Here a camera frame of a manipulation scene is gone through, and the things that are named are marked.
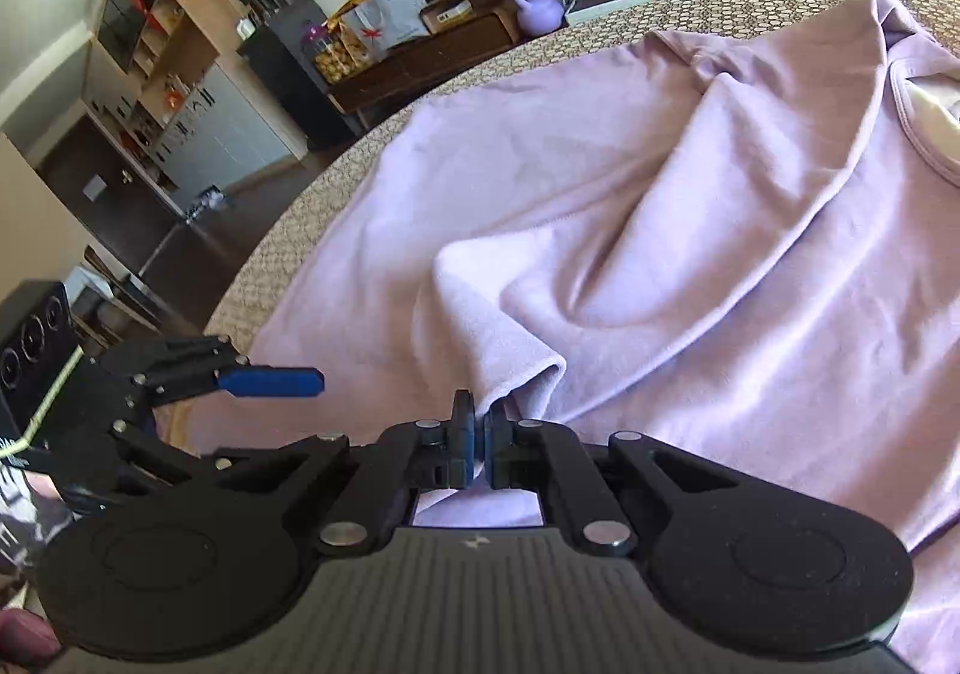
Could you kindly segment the person's left hand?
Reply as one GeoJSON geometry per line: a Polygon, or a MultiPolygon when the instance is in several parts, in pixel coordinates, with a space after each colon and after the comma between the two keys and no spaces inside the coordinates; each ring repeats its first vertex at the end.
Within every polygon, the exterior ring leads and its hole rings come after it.
{"type": "Polygon", "coordinates": [[[62,645],[43,617],[26,609],[3,609],[0,624],[3,672],[28,671],[60,653],[62,645]]]}

